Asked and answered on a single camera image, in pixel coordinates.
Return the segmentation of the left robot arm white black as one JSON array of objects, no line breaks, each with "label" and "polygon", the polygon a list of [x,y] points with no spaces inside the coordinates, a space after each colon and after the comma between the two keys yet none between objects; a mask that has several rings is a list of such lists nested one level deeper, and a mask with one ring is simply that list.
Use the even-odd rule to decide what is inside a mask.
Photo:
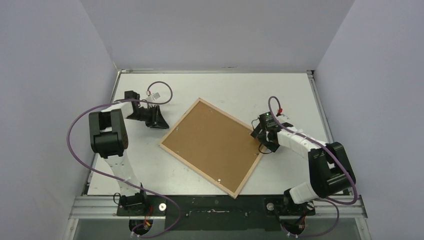
[{"label": "left robot arm white black", "polygon": [[118,205],[139,216],[144,215],[150,205],[127,155],[129,137],[125,120],[144,122],[150,129],[168,129],[169,125],[161,113],[160,105],[152,102],[158,97],[158,93],[148,96],[144,100],[147,105],[141,106],[140,95],[132,90],[126,91],[124,99],[88,115],[91,148],[105,160],[117,179]]}]

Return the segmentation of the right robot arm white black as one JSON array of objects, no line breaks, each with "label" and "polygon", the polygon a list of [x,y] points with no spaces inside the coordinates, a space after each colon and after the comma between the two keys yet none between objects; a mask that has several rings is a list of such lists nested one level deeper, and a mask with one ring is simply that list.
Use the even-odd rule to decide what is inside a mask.
[{"label": "right robot arm white black", "polygon": [[279,147],[288,148],[308,163],[309,179],[284,191],[282,207],[286,213],[294,215],[306,202],[326,199],[355,186],[356,177],[341,143],[316,140],[289,122],[278,122],[271,112],[259,115],[258,121],[251,136],[261,146],[272,153]]}]

